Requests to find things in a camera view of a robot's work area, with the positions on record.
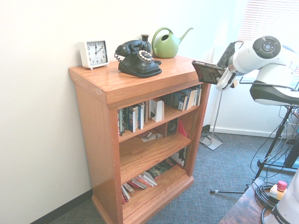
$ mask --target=clock hand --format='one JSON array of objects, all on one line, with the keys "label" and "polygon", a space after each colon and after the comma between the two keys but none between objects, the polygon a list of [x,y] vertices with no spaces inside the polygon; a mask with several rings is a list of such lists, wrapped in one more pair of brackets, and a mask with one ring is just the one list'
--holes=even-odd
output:
[{"label": "clock hand", "polygon": [[97,53],[98,53],[101,49],[103,49],[103,47],[101,47],[101,48],[97,51]]}]

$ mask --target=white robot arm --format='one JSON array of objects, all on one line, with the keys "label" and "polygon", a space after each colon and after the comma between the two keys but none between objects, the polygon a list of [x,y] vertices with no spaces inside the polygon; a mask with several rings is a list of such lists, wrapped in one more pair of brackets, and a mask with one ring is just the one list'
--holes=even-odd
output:
[{"label": "white robot arm", "polygon": [[[252,98],[264,105],[299,106],[299,91],[289,88],[299,64],[299,56],[280,44],[273,36],[244,41],[234,53],[230,44],[218,66],[226,66],[216,88],[225,91],[236,76],[259,69],[250,89]],[[287,192],[264,219],[265,224],[295,224],[299,220],[299,171],[297,170]]]},{"label": "white robot arm", "polygon": [[259,69],[250,93],[264,105],[299,106],[299,92],[289,88],[299,64],[299,56],[273,36],[244,41],[228,59],[227,68],[216,88],[227,90],[236,76]]}]

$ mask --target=white alarm clock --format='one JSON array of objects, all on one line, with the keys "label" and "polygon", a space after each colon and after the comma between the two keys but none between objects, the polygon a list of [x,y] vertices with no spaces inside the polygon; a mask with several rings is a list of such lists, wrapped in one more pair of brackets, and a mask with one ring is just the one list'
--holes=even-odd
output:
[{"label": "white alarm clock", "polygon": [[79,42],[79,49],[83,67],[93,69],[109,64],[105,40]]}]

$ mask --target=wooden bookshelf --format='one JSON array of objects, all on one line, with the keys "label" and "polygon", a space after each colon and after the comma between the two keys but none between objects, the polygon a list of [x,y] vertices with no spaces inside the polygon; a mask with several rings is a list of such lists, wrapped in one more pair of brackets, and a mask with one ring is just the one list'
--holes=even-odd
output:
[{"label": "wooden bookshelf", "polygon": [[[76,87],[92,201],[107,224],[147,222],[193,183],[193,168],[206,112],[210,84],[198,82],[192,59],[162,59],[162,73],[137,78],[118,71],[118,62],[93,70],[69,68]],[[145,122],[142,130],[117,131],[117,111],[152,98],[201,84],[200,106],[180,111],[165,105],[164,119]],[[148,130],[166,132],[167,122],[179,118],[187,137],[176,133],[143,142],[138,134]],[[157,186],[137,189],[122,205],[121,184],[188,146],[184,168],[174,166],[157,178]]]},{"label": "wooden bookshelf", "polygon": [[120,144],[121,183],[162,162],[192,141],[180,133],[143,142],[138,136]]}]

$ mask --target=watering can handle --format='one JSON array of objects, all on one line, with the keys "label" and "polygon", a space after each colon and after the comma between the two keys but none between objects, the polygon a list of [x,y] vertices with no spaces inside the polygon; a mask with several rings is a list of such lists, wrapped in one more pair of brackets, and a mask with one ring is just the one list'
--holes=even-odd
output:
[{"label": "watering can handle", "polygon": [[165,29],[168,30],[169,33],[173,34],[173,32],[172,32],[170,29],[168,29],[167,27],[162,27],[162,28],[160,28],[159,30],[156,31],[156,33],[155,33],[154,36],[153,36],[153,40],[152,40],[152,42],[151,42],[151,46],[153,47],[153,51],[154,51],[155,54],[156,54],[156,46],[154,45],[154,42],[155,42],[155,40],[156,40],[156,36],[157,36],[157,34],[158,34],[160,31],[165,30]]}]

